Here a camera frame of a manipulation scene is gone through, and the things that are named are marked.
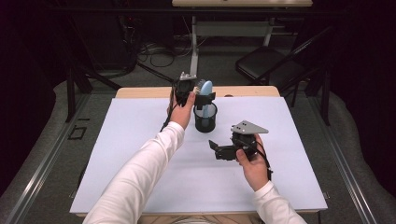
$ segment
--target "black cup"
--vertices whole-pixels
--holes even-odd
[[[195,115],[195,128],[201,133],[210,133],[216,127],[216,114],[218,108],[215,104],[204,105],[202,110],[197,106],[193,109]]]

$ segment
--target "chair seat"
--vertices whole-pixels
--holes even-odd
[[[260,47],[235,63],[236,70],[254,81],[257,77],[274,67],[278,62],[283,60],[285,55],[267,47]],[[289,61],[278,67],[271,73],[269,85],[283,89],[294,77],[299,76],[305,69],[303,66],[294,61]]]

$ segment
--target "hand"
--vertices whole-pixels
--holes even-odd
[[[189,98],[187,99],[187,103],[181,107],[177,104],[176,96],[173,96],[173,105],[172,115],[170,121],[176,122],[186,130],[187,125],[189,125],[190,117],[191,117],[191,109],[195,103],[195,93],[193,91],[190,92]]]
[[[262,139],[256,133],[254,136],[259,143],[257,149],[265,155],[264,148],[262,148]],[[267,165],[261,155],[257,154],[252,161],[249,161],[245,151],[238,149],[236,151],[236,158],[243,167],[245,178],[254,191],[259,190],[268,182]]]

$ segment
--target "white sleeve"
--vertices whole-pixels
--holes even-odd
[[[136,223],[169,160],[181,147],[184,129],[175,122],[148,140],[110,181],[84,223]]]
[[[253,203],[260,218],[266,224],[271,223],[306,223],[289,201],[277,192],[274,183],[268,181],[261,189],[254,192]]]

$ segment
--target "chair leg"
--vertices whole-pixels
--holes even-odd
[[[300,85],[300,82],[297,82],[297,84],[294,87],[294,94],[293,94],[293,99],[291,100],[291,107],[294,107],[294,104],[296,103],[296,96],[297,96],[297,91],[298,91],[299,85]]]

